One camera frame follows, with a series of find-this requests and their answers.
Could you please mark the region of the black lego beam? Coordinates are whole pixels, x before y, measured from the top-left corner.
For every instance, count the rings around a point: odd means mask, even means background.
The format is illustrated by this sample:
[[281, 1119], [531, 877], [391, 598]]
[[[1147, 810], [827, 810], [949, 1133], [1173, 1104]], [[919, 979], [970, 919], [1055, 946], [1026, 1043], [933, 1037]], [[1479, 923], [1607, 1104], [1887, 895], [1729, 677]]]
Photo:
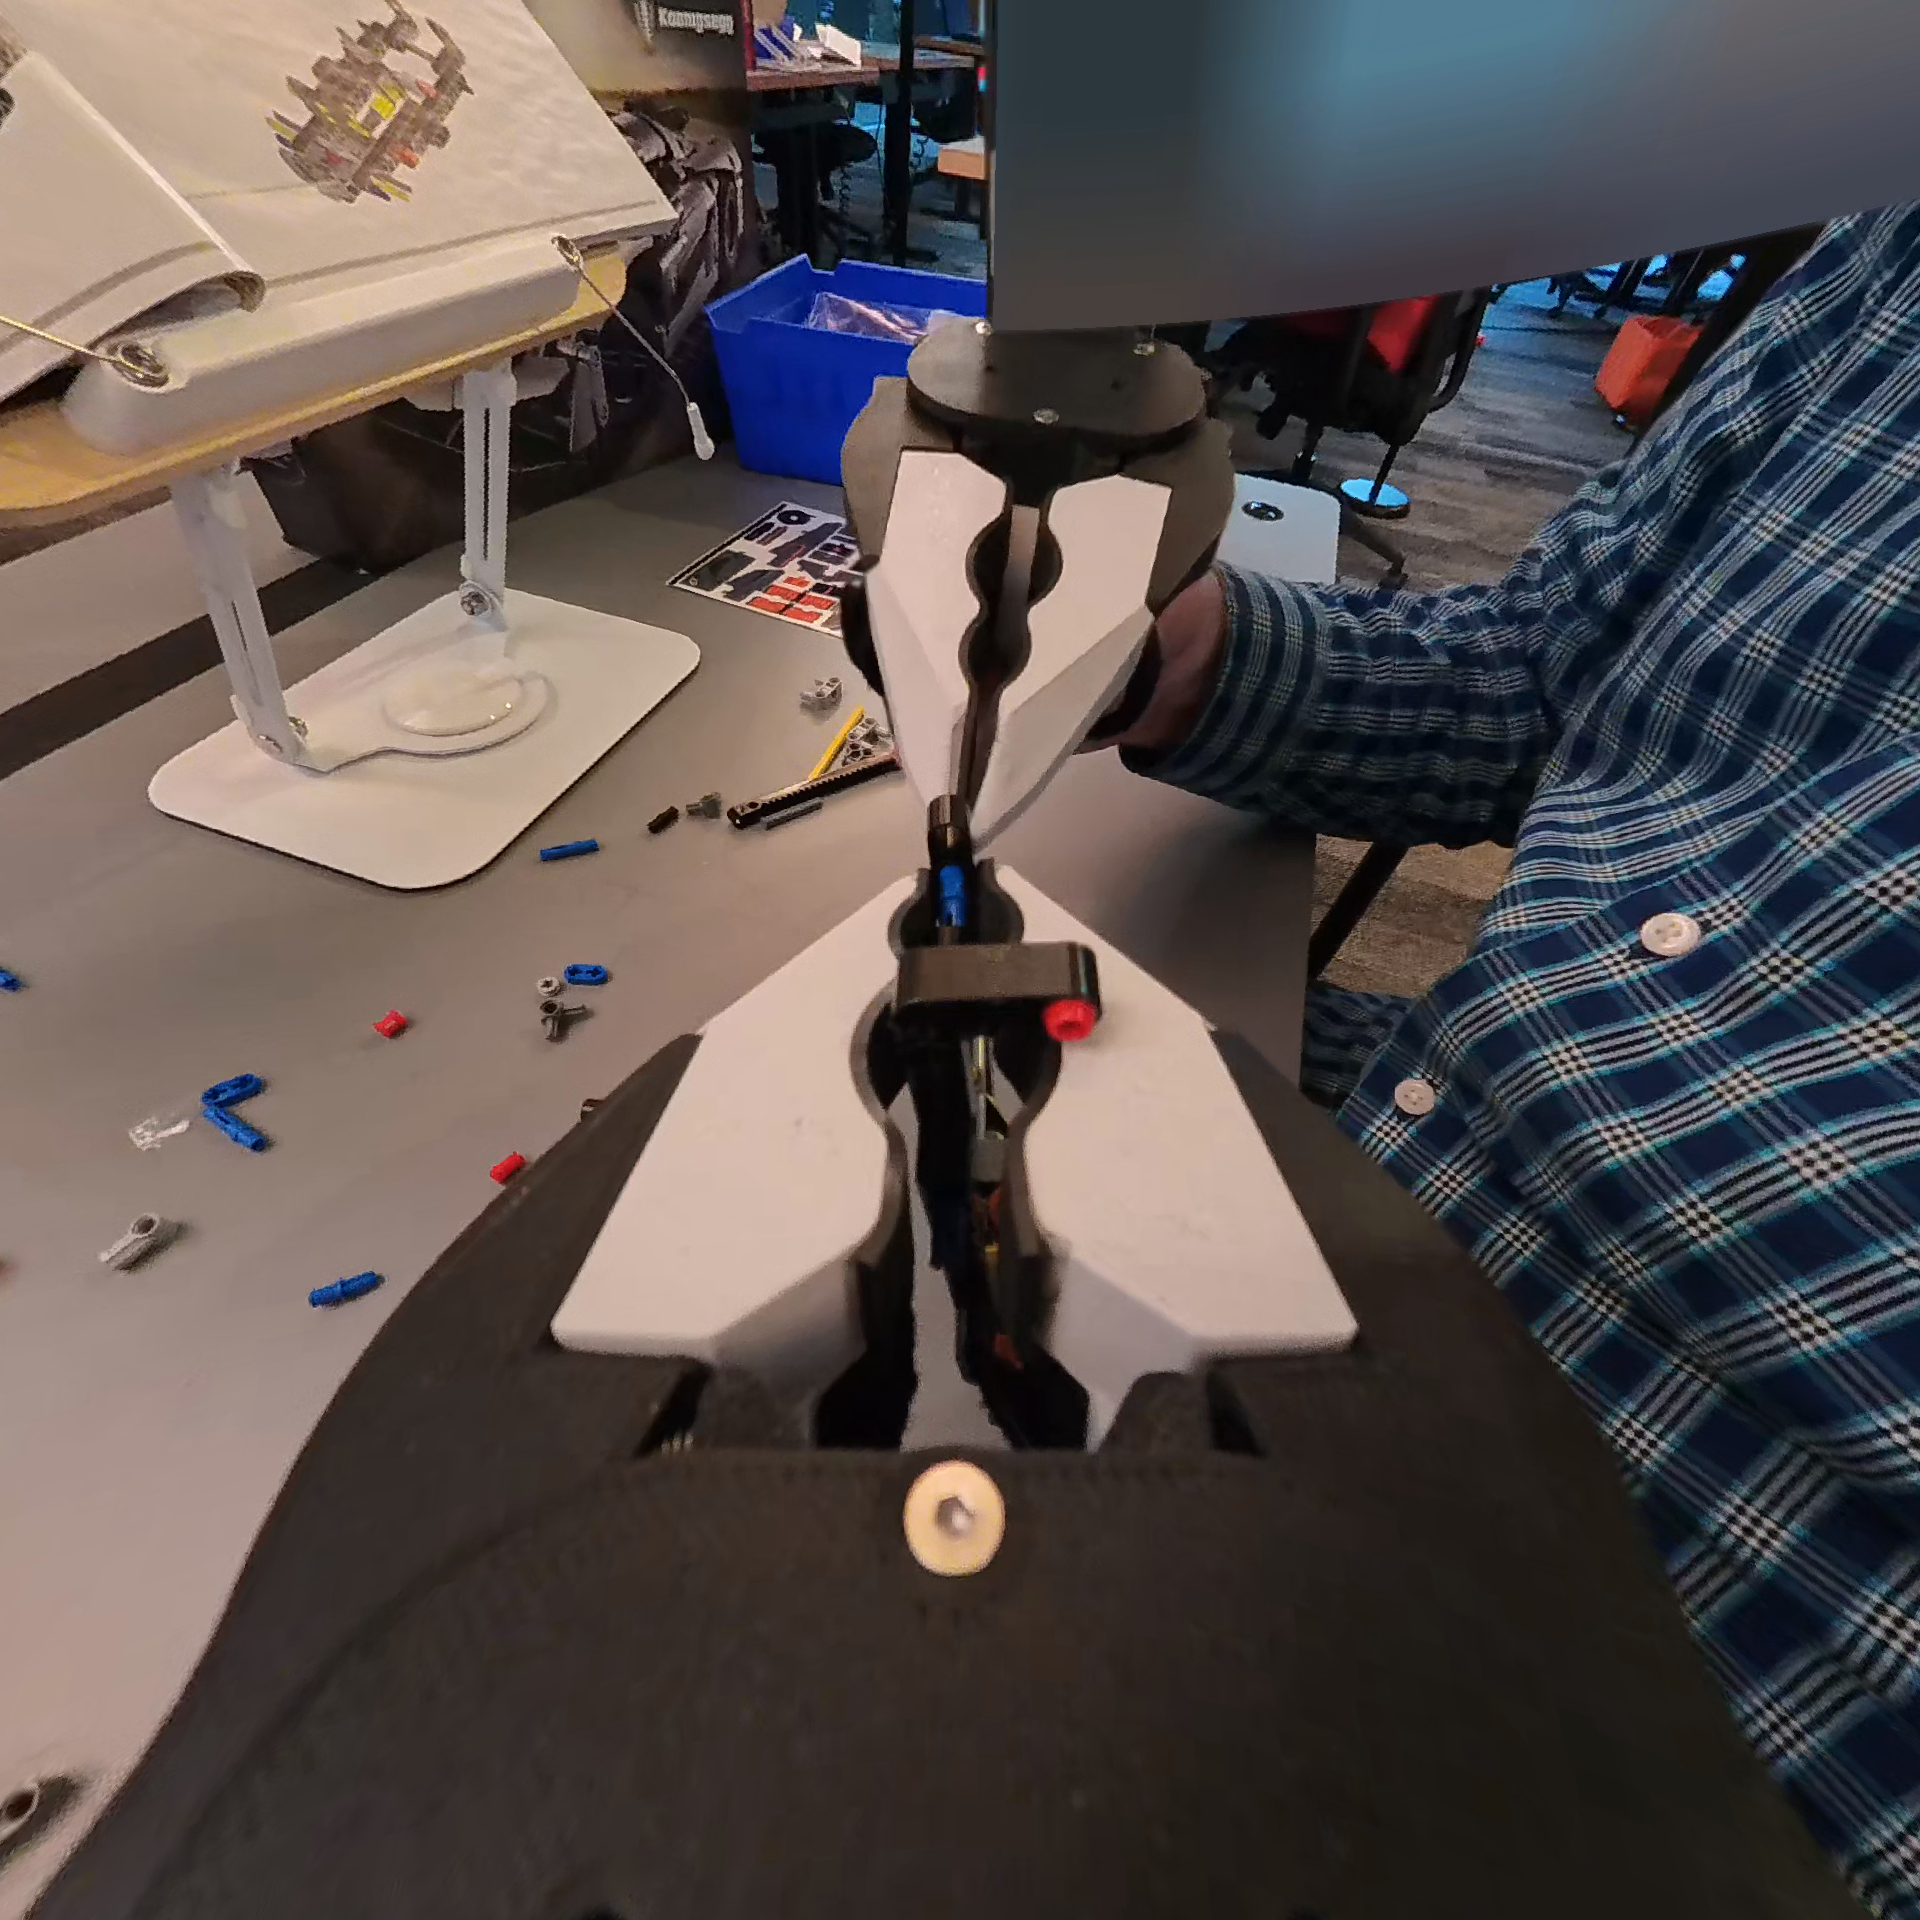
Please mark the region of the black lego beam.
[[892, 732], [862, 710], [851, 715], [804, 780], [783, 783], [754, 800], [734, 803], [726, 806], [725, 819], [741, 831], [772, 828], [807, 810], [843, 798], [863, 783], [894, 776], [901, 771]]

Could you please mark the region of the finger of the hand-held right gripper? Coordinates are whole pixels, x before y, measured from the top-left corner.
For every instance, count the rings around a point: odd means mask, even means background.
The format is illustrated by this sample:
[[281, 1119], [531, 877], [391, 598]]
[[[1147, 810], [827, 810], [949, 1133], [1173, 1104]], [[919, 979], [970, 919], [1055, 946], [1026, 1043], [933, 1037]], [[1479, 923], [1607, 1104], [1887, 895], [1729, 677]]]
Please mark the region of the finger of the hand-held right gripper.
[[902, 453], [866, 604], [889, 728], [921, 803], [977, 798], [974, 652], [991, 636], [1007, 534], [1004, 479], [963, 453]]
[[1058, 573], [1025, 613], [1025, 661], [995, 700], [970, 806], [974, 851], [1031, 806], [1131, 679], [1167, 503], [1171, 490], [1146, 479], [1086, 479], [1047, 503]]

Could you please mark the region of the lego instruction booklet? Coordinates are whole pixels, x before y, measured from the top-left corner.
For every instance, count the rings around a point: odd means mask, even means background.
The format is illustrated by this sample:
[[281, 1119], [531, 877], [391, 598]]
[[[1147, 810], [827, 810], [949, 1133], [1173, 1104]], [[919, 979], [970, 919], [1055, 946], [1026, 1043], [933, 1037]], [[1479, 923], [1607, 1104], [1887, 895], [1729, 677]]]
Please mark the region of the lego instruction booklet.
[[569, 302], [675, 211], [525, 5], [5, 5], [5, 397]]

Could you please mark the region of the lego sticker sheet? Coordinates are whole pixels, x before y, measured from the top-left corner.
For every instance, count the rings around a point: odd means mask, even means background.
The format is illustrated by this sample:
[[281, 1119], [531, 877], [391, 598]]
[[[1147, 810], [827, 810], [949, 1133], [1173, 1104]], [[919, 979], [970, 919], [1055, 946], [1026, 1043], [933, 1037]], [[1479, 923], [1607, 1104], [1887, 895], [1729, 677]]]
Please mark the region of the lego sticker sheet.
[[668, 586], [788, 628], [841, 637], [841, 602], [858, 565], [859, 546], [841, 514], [783, 498], [681, 566]]

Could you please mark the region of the blue storage bin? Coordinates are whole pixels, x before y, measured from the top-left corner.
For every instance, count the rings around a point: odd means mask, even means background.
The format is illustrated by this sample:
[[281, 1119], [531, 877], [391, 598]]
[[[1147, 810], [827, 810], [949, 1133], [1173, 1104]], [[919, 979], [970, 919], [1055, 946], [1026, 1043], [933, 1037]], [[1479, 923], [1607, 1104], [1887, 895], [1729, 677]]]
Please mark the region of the blue storage bin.
[[[906, 334], [829, 327], [827, 296], [902, 320]], [[846, 261], [829, 272], [804, 256], [707, 306], [739, 461], [756, 474], [834, 486], [847, 429], [885, 376], [902, 376], [925, 325], [982, 320], [982, 279]]]

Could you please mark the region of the person's right forearm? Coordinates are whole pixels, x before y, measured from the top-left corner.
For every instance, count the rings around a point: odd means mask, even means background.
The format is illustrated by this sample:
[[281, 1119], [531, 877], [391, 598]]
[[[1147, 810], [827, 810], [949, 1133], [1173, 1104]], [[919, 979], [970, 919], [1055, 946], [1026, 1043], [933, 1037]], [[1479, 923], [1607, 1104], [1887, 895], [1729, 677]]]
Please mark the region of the person's right forearm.
[[1533, 565], [1380, 592], [1221, 566], [1229, 639], [1209, 708], [1133, 775], [1270, 822], [1403, 848], [1516, 845], [1591, 637]]

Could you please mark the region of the person's plaid shirt torso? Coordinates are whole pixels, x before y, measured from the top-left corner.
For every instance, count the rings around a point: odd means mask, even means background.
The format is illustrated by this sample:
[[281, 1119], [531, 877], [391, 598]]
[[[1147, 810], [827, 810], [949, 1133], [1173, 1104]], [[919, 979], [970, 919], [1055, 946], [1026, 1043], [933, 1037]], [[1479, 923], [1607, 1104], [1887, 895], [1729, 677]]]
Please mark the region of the person's plaid shirt torso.
[[1527, 563], [1591, 637], [1339, 1118], [1603, 1430], [1735, 1718], [1915, 1915], [1915, 205], [1835, 223]]

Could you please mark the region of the person's right hand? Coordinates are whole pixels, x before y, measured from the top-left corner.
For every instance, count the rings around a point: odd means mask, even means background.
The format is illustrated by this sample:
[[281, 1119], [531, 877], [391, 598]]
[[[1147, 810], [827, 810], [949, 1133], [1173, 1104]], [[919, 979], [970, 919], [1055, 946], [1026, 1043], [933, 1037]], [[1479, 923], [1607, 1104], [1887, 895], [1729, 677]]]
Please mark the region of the person's right hand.
[[1212, 566], [1158, 613], [1157, 674], [1131, 724], [1114, 733], [1114, 748], [1149, 758], [1180, 750], [1212, 704], [1227, 639], [1225, 573]]

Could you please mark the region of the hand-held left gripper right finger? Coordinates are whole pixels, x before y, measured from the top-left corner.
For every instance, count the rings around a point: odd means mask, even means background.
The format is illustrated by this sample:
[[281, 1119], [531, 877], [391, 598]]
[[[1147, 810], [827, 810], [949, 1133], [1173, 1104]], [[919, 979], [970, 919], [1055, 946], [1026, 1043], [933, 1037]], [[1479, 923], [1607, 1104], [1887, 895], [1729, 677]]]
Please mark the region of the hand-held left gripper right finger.
[[1026, 875], [998, 884], [1031, 942], [1092, 951], [1101, 997], [1095, 1035], [1063, 1047], [1025, 1131], [1052, 1252], [1043, 1342], [1087, 1395], [1087, 1445], [1142, 1376], [1345, 1352], [1356, 1314], [1209, 1021]]

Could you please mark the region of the white book stand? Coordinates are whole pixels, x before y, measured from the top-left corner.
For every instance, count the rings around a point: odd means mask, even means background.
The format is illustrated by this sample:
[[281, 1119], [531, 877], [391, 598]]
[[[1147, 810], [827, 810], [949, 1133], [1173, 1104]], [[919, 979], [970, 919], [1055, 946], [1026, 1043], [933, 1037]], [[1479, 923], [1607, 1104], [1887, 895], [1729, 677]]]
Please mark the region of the white book stand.
[[[233, 719], [158, 767], [186, 826], [393, 891], [471, 877], [697, 667], [679, 631], [507, 583], [516, 364], [617, 318], [671, 211], [537, 227], [420, 274], [331, 284], [125, 335], [58, 399], [5, 407], [5, 522], [167, 490]], [[241, 461], [399, 397], [463, 429], [452, 589], [284, 686]]]

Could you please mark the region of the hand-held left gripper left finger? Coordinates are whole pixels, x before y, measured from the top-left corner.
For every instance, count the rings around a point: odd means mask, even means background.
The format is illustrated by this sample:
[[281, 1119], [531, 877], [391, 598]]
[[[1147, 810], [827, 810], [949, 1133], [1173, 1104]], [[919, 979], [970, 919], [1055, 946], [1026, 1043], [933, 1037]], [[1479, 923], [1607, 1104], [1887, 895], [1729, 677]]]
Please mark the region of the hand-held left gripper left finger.
[[821, 1447], [902, 1445], [921, 1125], [873, 1037], [914, 891], [889, 880], [702, 1027], [551, 1319], [564, 1351], [695, 1360]]

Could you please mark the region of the black lego technic assembly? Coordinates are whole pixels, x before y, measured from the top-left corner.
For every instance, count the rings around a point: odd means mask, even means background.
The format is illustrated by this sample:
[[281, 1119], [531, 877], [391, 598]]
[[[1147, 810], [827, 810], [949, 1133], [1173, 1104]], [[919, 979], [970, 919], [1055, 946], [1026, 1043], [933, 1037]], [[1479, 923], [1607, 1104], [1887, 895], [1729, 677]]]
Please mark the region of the black lego technic assembly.
[[887, 1029], [919, 1125], [930, 1264], [956, 1314], [956, 1360], [1015, 1450], [1081, 1450], [1090, 1397], [1049, 1351], [1058, 1256], [1041, 1224], [1029, 1135], [1065, 1050], [1101, 1020], [1081, 942], [1031, 942], [977, 853], [970, 804], [927, 804], [927, 863], [897, 925]]

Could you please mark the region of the orange storage bin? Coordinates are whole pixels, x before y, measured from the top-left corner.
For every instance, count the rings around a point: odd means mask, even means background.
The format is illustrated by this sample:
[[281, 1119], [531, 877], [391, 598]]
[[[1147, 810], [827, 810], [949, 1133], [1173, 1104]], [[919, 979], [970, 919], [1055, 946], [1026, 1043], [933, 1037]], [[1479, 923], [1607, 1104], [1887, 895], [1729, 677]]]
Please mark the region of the orange storage bin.
[[1593, 390], [1604, 408], [1630, 429], [1644, 429], [1657, 414], [1706, 327], [1669, 316], [1630, 316], [1620, 323]]

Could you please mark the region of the white stool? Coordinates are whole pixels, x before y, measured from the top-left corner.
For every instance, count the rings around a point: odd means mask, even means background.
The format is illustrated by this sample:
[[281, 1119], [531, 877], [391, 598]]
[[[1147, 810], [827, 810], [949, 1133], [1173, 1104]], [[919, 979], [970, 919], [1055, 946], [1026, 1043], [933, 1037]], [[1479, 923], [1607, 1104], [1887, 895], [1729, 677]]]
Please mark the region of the white stool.
[[1275, 583], [1338, 583], [1339, 507], [1331, 492], [1262, 474], [1235, 477], [1215, 565]]

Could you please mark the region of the red office chair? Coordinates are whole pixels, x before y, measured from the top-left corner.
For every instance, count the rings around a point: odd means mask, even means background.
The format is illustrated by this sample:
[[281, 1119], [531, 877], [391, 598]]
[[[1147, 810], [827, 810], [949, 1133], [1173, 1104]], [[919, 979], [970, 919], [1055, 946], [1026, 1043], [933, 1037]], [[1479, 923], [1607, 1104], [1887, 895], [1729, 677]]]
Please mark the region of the red office chair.
[[1490, 296], [1469, 291], [1247, 320], [1219, 347], [1215, 371], [1241, 390], [1266, 387], [1270, 402], [1255, 423], [1263, 438], [1301, 423], [1297, 485], [1315, 483], [1326, 431], [1378, 440], [1375, 474], [1338, 485], [1334, 496], [1357, 517], [1397, 522], [1409, 494], [1391, 483], [1395, 461], [1465, 384]]

